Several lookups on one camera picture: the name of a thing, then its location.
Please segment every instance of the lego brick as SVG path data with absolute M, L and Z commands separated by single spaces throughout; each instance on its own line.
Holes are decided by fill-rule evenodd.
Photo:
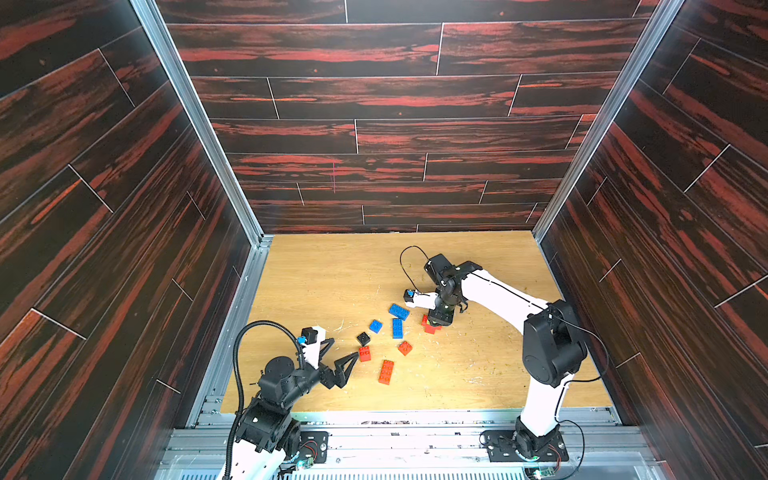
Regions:
M 360 347 L 360 361 L 361 362 L 367 362 L 371 360 L 371 347 L 369 346 L 361 346 Z
M 371 343 L 371 337 L 367 333 L 363 332 L 357 336 L 357 341 L 360 342 L 360 346 L 366 346 Z
M 402 320 L 401 319 L 392 319 L 392 338 L 393 339 L 402 338 Z
M 392 378 L 392 369 L 395 368 L 395 363 L 390 360 L 384 360 L 382 364 L 382 372 L 379 374 L 379 383 L 389 385 L 389 380 Z
M 399 318 L 401 320 L 407 319 L 408 315 L 411 314 L 408 310 L 406 310 L 406 309 L 402 308 L 400 305 L 396 305 L 394 303 L 389 308 L 389 312 L 392 315 L 396 316 L 397 318 Z
M 398 349 L 398 350 L 400 350 L 400 352 L 401 352 L 401 353 L 402 353 L 402 354 L 405 356 L 405 355 L 408 355 L 408 353 L 409 353 L 411 350 L 413 350 L 413 346 L 411 346 L 411 344 L 410 344 L 410 343 L 408 343 L 408 342 L 403 342 L 403 343 L 401 343 L 401 344 L 400 344 L 400 345 L 397 347 L 397 349 Z

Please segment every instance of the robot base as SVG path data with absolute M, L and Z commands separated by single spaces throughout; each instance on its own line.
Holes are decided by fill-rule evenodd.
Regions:
M 488 460 L 491 463 L 556 462 L 558 454 L 562 462 L 567 462 L 569 459 L 568 451 L 565 449 L 563 436 L 560 432 L 557 432 L 543 448 L 536 452 L 537 458 L 523 458 L 518 453 L 515 443 L 516 434 L 515 430 L 485 430 L 481 434 L 481 439 L 484 439 L 485 450 L 488 452 Z

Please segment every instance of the wood grain wall panel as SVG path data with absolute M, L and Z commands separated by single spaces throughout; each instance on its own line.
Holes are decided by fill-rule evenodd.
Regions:
M 714 459 L 713 467 L 722 469 L 715 478 L 768 472 L 755 459 L 754 443 L 750 444 L 766 431 L 768 417 L 756 410 L 768 402 L 765 367 L 689 285 L 657 243 L 657 235 L 624 203 L 611 179 L 590 210 L 630 270 L 637 291 L 657 312 L 661 326 L 649 328 L 654 318 L 642 319 L 644 330 L 634 339 L 652 337 L 645 348 L 659 349 L 647 360 L 653 359 L 654 374 L 696 443 Z M 732 445 L 727 451 L 722 449 L 724 439 Z M 728 456 L 740 458 L 742 472 L 729 470 Z
M 610 363 L 615 366 L 632 357 L 638 349 L 626 333 L 624 323 L 627 320 L 617 321 L 618 312 L 604 298 L 599 282 L 603 273 L 595 268 L 595 264 L 604 260 L 604 257 L 603 252 L 594 249 L 596 242 L 593 241 L 594 233 L 600 236 L 603 234 L 599 232 L 594 220 L 591 222 L 595 230 L 580 231 L 569 214 L 558 217 L 557 238 L 554 241 L 562 261 L 555 259 L 554 262 L 562 275 L 561 282 L 568 286 L 563 292 L 565 299 L 575 308 L 582 327 L 594 331 L 601 338 L 611 339 L 606 347 Z M 598 349 L 600 351 L 597 355 L 593 354 L 593 358 L 601 365 L 602 372 L 606 369 L 608 359 L 604 358 L 604 352 L 601 351 L 603 347 L 599 344 Z
M 202 217 L 192 206 L 191 200 L 182 197 L 182 201 L 170 213 L 168 221 L 147 253 L 135 264 L 133 273 L 124 282 L 117 296 L 110 296 L 111 304 L 89 333 L 86 347 L 62 377 L 51 394 L 49 403 L 41 411 L 38 419 L 45 417 L 45 420 L 35 428 L 30 428 L 16 445 L 5 466 L 9 473 L 61 478 L 71 462 L 76 457 L 83 456 L 83 453 L 78 454 L 78 448 L 91 431 L 101 406 L 108 402 L 108 396 L 122 375 L 121 371 L 131 371 L 133 364 L 130 364 L 129 359 L 135 348 L 149 349 L 141 350 L 142 359 L 152 360 L 155 357 L 152 352 L 161 355 L 160 363 L 153 367 L 159 370 L 170 343 L 168 346 L 154 344 L 155 341 L 161 341 L 163 336 L 153 333 L 153 325 L 156 322 L 167 325 L 166 319 L 171 317 L 183 319 L 189 308 L 191 301 L 183 294 L 180 295 L 183 297 L 181 300 L 171 302 L 184 309 L 181 313 L 176 311 L 176 307 L 166 310 L 168 304 L 161 304 L 167 286 L 173 285 L 173 273 L 178 270 L 181 260 L 186 256 L 185 250 L 188 248 L 185 247 L 189 245 L 187 240 L 200 222 Z M 174 333 L 170 338 L 172 343 L 177 328 L 164 326 L 164 329 Z M 120 394 L 115 398 L 124 397 L 125 395 Z M 101 451 L 101 440 L 94 443 L 93 449 L 96 452 Z M 48 451 L 49 447 L 46 445 L 56 445 L 56 461 L 36 462 L 35 458 Z M 122 450 L 120 446 L 116 448 L 118 451 Z M 83 468 L 91 468 L 90 462 L 86 462 Z
M 614 86 L 617 71 L 524 75 L 509 116 L 596 114 Z
M 571 251 L 563 251 L 563 254 L 568 253 L 568 256 L 563 259 L 561 265 L 564 268 L 568 268 L 571 255 L 576 257 L 578 252 L 582 252 L 584 256 L 583 264 L 591 272 L 591 278 L 594 278 L 596 283 L 608 273 L 611 268 L 616 265 L 621 256 L 616 252 L 614 246 L 606 237 L 602 228 L 595 221 L 594 217 L 587 208 L 587 204 L 581 198 L 581 195 L 577 193 L 572 194 L 568 201 L 564 205 L 564 215 L 561 221 L 561 228 L 558 230 L 560 235 L 566 236 L 575 243 L 576 248 L 571 248 Z M 576 279 L 582 276 L 579 273 L 578 276 L 572 276 L 572 279 Z
M 529 151 L 565 148 L 578 116 L 357 122 L 364 153 Z
M 645 358 L 640 355 L 617 372 L 641 419 L 641 431 L 671 466 L 675 478 L 717 478 L 716 472 L 709 466 L 707 455 L 686 429 L 675 405 L 654 377 Z
M 578 149 L 581 146 L 581 142 L 587 137 L 587 133 L 589 133 L 589 129 L 592 128 L 592 124 L 596 117 L 597 115 L 595 114 L 584 114 L 581 116 L 581 120 L 579 120 L 574 132 L 571 134 L 571 139 L 568 141 L 567 148 Z
M 629 0 L 347 0 L 352 23 L 519 22 L 631 17 Z
M 274 205 L 302 205 L 302 197 L 296 182 L 240 181 L 248 203 Z
M 0 222 L 0 342 L 109 216 L 67 168 Z
M 561 178 L 576 150 L 487 152 L 478 154 L 430 154 L 424 179 L 530 180 Z
M 362 207 L 350 205 L 251 205 L 259 223 L 269 225 L 363 225 Z
M 365 206 L 477 204 L 484 187 L 484 182 L 299 184 L 306 205 Z
M 229 257 L 235 251 L 233 247 L 237 246 L 237 235 L 235 234 L 237 227 L 238 225 L 233 223 L 230 230 L 226 232 L 227 236 L 222 239 L 222 244 L 229 247 L 226 251 Z M 167 359 L 157 373 L 157 377 L 161 382 L 167 383 L 176 390 L 179 390 L 182 392 L 182 395 L 195 396 L 197 394 L 196 389 L 193 388 L 194 385 L 189 383 L 192 368 L 196 365 L 197 357 L 203 353 L 201 350 L 206 350 L 210 358 L 215 340 L 218 338 L 223 322 L 229 313 L 234 292 L 240 283 L 237 270 L 235 270 L 231 262 L 225 261 L 229 259 L 222 256 L 219 260 L 221 260 L 220 264 L 222 266 L 228 267 L 223 271 L 223 278 L 226 280 L 226 283 L 223 285 L 225 288 L 220 298 L 221 302 L 217 305 L 217 317 L 220 318 L 207 319 L 201 315 L 187 315 L 184 323 L 179 325 L 174 343 L 168 349 Z M 217 265 L 212 263 L 211 266 L 212 270 L 217 270 Z M 202 319 L 207 319 L 208 321 L 202 323 Z M 207 337 L 208 329 L 210 329 L 210 338 Z M 207 369 L 207 364 L 201 363 L 199 368 L 204 373 Z
M 116 210 L 189 124 L 174 88 L 166 82 L 72 162 L 72 167 Z
M 344 0 L 158 0 L 168 23 L 344 23 Z
M 493 180 L 485 185 L 481 204 L 548 202 L 560 185 L 559 178 L 542 180 Z
M 764 268 L 691 203 L 616 125 L 592 161 L 711 305 L 764 274 Z
M 525 223 L 535 204 L 404 205 L 365 209 L 366 225 Z
M 443 30 L 439 74 L 618 71 L 646 20 L 456 23 Z
M 151 318 L 145 320 L 146 328 L 91 431 L 84 441 L 72 439 L 73 442 L 81 440 L 82 445 L 65 478 L 113 478 L 125 449 L 131 447 L 131 436 L 145 411 L 154 385 L 161 386 L 155 381 L 158 373 L 166 362 L 179 361 L 178 358 L 168 359 L 168 354 L 192 300 L 172 282 L 160 290 L 164 290 L 161 301 Z M 144 443 L 141 437 L 133 441 Z
M 670 25 L 640 78 L 655 91 L 664 93 L 698 41 L 696 35 Z
M 425 166 L 424 154 L 227 154 L 227 158 L 241 182 L 419 181 Z
M 189 375 L 186 379 L 183 377 L 183 369 L 186 367 L 179 362 L 179 368 L 167 378 L 166 383 L 174 382 L 181 391 L 180 405 L 174 418 L 174 427 L 178 429 L 186 427 L 187 417 L 192 410 L 197 390 L 203 382 L 221 326 L 239 283 L 236 273 L 227 261 L 232 242 L 233 236 L 229 234 L 222 241 L 184 323 L 185 328 L 189 329 L 191 340 L 185 344 L 184 348 L 188 353 L 183 356 L 184 363 L 192 362 Z
M 210 118 L 277 118 L 266 78 L 192 77 L 192 84 Z
M 169 25 L 191 75 L 434 75 L 436 25 Z
M 574 188 L 588 205 L 590 200 L 592 200 L 592 197 L 594 197 L 600 189 L 603 181 L 605 181 L 605 174 L 600 170 L 597 162 L 589 162 L 584 169 L 584 173 L 582 173 L 576 181 Z
M 222 120 L 212 124 L 226 152 L 238 154 L 354 154 L 348 120 Z
M 197 166 L 197 174 L 187 192 L 205 218 L 214 213 L 219 203 L 229 203 L 221 180 L 219 180 L 219 176 L 216 175 L 216 171 L 209 161 Z
M 763 364 L 768 363 L 768 280 L 763 280 L 717 308 Z
M 3 2 L 0 98 L 138 26 L 131 4 L 124 0 L 66 0 L 45 6 L 25 0 Z
M 762 2 L 688 2 L 675 22 L 680 28 L 768 67 L 768 19 Z
M 197 298 L 208 270 L 217 261 L 219 250 L 231 250 L 231 246 L 225 244 L 233 220 L 230 208 L 228 202 L 220 201 L 215 210 L 196 225 L 188 237 L 188 245 L 182 248 L 187 255 L 176 269 L 174 280 L 193 300 Z
M 654 13 L 654 10 L 656 10 L 656 7 L 659 6 L 659 2 L 660 0 L 640 0 L 640 3 L 637 4 L 637 10 L 635 10 L 632 16 L 635 18 L 649 18 Z
M 686 195 L 768 272 L 768 170 L 728 147 Z
M 681 190 L 727 145 L 642 81 L 635 84 L 614 121 Z
M 425 224 L 419 225 L 418 232 L 492 232 L 511 230 L 533 230 L 535 222 L 529 223 L 470 223 L 461 225 L 456 223 Z
M 505 117 L 520 75 L 270 79 L 280 118 Z
M 700 41 L 664 97 L 768 167 L 768 68 Z
M 134 105 L 146 100 L 168 80 L 142 27 L 105 45 L 101 53 Z
M 197 137 L 187 132 L 43 295 L 38 309 L 90 336 L 130 272 L 186 196 L 195 166 L 207 161 L 202 154 Z
M 132 108 L 98 51 L 0 99 L 0 218 Z
M 156 383 L 121 458 L 115 480 L 151 480 L 173 432 L 180 395 Z
M 34 310 L 0 341 L 0 467 L 29 427 L 84 340 Z
M 416 225 L 266 225 L 264 231 L 271 234 L 292 235 L 298 233 L 415 233 Z

